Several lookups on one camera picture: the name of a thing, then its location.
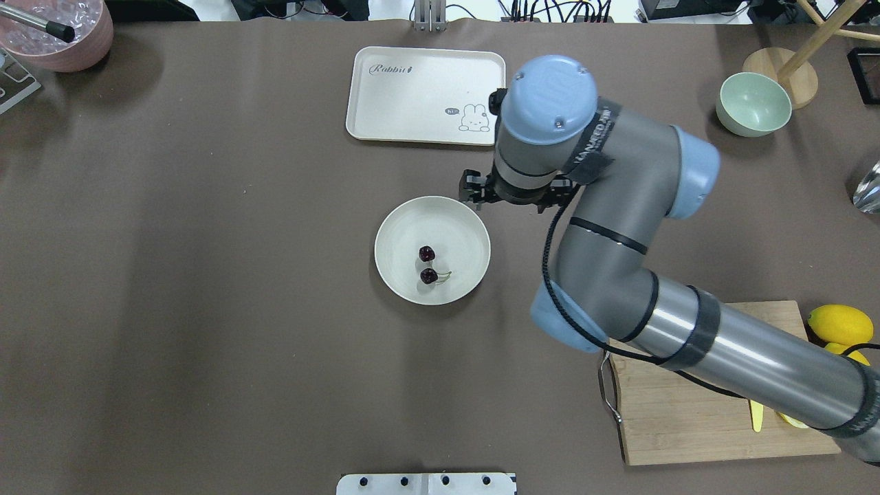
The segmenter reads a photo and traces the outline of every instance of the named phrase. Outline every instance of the white tray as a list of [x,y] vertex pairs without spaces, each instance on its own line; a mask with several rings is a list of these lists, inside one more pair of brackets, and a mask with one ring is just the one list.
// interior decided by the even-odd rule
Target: white tray
[[491,145],[490,93],[504,87],[491,52],[366,47],[355,55],[345,128],[358,139]]

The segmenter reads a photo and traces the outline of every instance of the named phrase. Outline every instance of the dark red cherry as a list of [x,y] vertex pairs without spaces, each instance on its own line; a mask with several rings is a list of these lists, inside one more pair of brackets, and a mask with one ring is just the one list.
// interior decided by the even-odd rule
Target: dark red cherry
[[422,278],[422,282],[424,282],[425,284],[433,284],[439,278],[436,270],[434,270],[433,268],[426,268],[425,270],[422,270],[422,273],[419,274],[419,277]]
[[419,247],[419,259],[424,262],[429,262],[436,258],[434,254],[434,249],[431,249],[431,246],[422,246]]

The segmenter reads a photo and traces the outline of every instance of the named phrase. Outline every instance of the cherry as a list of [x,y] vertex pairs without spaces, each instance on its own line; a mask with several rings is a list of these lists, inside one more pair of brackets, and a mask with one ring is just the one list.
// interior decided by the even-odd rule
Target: cherry
[[419,259],[424,262],[433,261],[436,258],[436,254],[434,253],[434,249],[431,249],[431,246],[422,246],[419,247]]
[[426,268],[422,270],[422,273],[419,274],[419,277],[422,278],[422,282],[425,284],[433,284],[437,281],[440,276],[437,275],[436,270],[433,268]]
[[449,276],[452,275],[451,271],[447,271],[446,273],[437,273],[433,268],[426,268],[422,270],[422,273],[419,274],[419,277],[422,278],[422,282],[425,284],[433,284],[437,282],[438,284],[442,284],[443,282],[449,280]]

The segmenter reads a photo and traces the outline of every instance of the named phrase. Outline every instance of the robotic arm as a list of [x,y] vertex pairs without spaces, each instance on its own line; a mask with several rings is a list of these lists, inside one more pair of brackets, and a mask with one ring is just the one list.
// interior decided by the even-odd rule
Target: robotic arm
[[532,307],[539,326],[596,350],[560,324],[561,304],[598,341],[629,342],[880,466],[880,374],[642,267],[663,217],[687,218],[713,187],[720,158],[711,144],[600,99],[590,73],[559,55],[528,62],[489,106],[500,115],[495,163],[486,177],[465,171],[462,201],[542,211],[567,203],[573,182],[584,185],[551,268],[556,300],[542,287]]

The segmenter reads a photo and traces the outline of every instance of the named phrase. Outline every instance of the white bowl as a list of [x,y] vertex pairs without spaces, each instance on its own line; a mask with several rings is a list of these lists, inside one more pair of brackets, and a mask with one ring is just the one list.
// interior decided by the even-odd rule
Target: white bowl
[[765,136],[788,123],[791,98],[771,78],[739,72],[721,85],[715,112],[721,124],[738,136]]
[[[442,284],[425,284],[419,274],[429,264],[419,248],[436,253],[433,268],[451,271]],[[435,306],[461,299],[486,275],[492,254],[480,217],[464,204],[442,196],[411,199],[394,209],[376,234],[373,255],[385,284],[401,298]]]

